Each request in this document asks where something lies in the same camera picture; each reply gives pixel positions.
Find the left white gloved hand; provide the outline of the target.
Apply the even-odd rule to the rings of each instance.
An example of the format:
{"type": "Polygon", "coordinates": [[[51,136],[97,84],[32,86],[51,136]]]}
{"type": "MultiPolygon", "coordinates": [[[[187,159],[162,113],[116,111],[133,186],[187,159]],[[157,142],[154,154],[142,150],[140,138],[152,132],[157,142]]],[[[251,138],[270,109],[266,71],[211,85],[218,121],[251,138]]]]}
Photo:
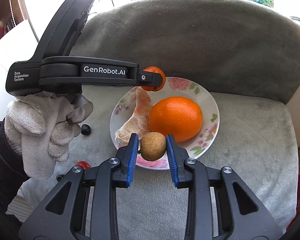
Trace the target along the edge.
{"type": "Polygon", "coordinates": [[[5,134],[30,178],[48,179],[69,158],[69,144],[94,106],[82,94],[17,96],[6,108],[5,134]]]}

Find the left black sleeve forearm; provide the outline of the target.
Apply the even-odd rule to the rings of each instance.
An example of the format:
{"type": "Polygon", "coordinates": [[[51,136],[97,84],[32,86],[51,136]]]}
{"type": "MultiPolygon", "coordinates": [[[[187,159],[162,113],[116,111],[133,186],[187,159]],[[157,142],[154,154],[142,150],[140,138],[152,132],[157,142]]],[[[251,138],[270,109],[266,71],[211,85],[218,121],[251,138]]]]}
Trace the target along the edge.
{"type": "Polygon", "coordinates": [[[5,214],[21,185],[27,181],[21,155],[12,150],[0,121],[0,213],[5,214]]]}

